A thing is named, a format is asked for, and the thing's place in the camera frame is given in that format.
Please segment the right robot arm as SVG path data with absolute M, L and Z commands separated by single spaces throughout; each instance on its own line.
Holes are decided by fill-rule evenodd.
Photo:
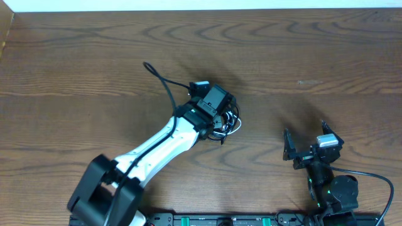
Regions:
M 358 207 L 357 179 L 351 175 L 335 176 L 330 164 L 340 158 L 344 141 L 329 125 L 322 121 L 323 134 L 309 150 L 298 152 L 288 129 L 283 132 L 285 141 L 283 160 L 293 161 L 296 170 L 305 169 L 308 187 L 318 209 L 307 215 L 303 223 L 309 226 L 357 225 L 353 210 Z

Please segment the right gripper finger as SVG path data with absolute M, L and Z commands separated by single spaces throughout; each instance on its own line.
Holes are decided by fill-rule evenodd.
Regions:
M 322 121 L 322 130 L 324 135 L 332 134 L 338 140 L 338 145 L 342 146 L 344 144 L 344 140 L 330 128 L 326 121 Z
M 283 131 L 283 137 L 285 142 L 283 150 L 283 160 L 284 161 L 293 160 L 296 158 L 296 148 L 293 143 L 293 140 L 291 139 L 290 132 L 287 128 Z

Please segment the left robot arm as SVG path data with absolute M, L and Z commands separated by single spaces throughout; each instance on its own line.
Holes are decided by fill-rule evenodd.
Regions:
M 134 150 L 113 160 L 103 154 L 88 165 L 67 209 L 84 225 L 145 225 L 139 211 L 144 188 L 173 158 L 236 124 L 236 98 L 222 87 L 192 83 L 188 102 L 174 107 L 167 124 Z

